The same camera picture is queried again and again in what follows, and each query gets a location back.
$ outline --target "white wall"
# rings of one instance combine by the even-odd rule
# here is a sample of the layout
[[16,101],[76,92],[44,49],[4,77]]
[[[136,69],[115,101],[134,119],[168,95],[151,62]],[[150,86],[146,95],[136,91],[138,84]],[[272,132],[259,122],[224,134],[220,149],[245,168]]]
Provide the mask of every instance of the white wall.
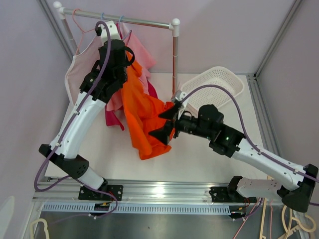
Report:
[[[260,77],[279,146],[288,160],[319,167],[319,1],[305,1]],[[319,185],[313,202],[319,203]],[[319,222],[319,209],[311,207]]]
[[63,120],[70,62],[35,0],[1,1],[0,9],[0,205],[15,196],[5,238],[17,239],[44,160],[38,148]]
[[[47,0],[50,6],[55,0]],[[153,21],[181,20],[179,72],[201,73],[221,65],[236,73],[257,70],[293,0],[60,0],[64,7]],[[67,18],[77,42],[80,31]],[[96,19],[77,17],[85,29]],[[172,72],[172,36],[168,30],[131,25],[156,58],[153,72]],[[93,33],[83,42],[87,46]]]

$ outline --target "laundry basket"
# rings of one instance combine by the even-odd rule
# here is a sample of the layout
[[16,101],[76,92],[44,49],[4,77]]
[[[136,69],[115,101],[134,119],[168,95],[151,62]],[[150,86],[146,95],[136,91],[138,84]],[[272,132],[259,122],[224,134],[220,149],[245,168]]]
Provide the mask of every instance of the laundry basket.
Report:
[[[180,88],[186,93],[190,93],[202,85],[218,85],[228,90],[234,97],[244,91],[244,84],[233,72],[225,67],[216,66],[194,77],[184,83]],[[202,105],[213,104],[217,108],[231,101],[230,97],[218,88],[207,87],[197,91],[188,101],[186,110],[194,116],[198,115],[198,110]]]

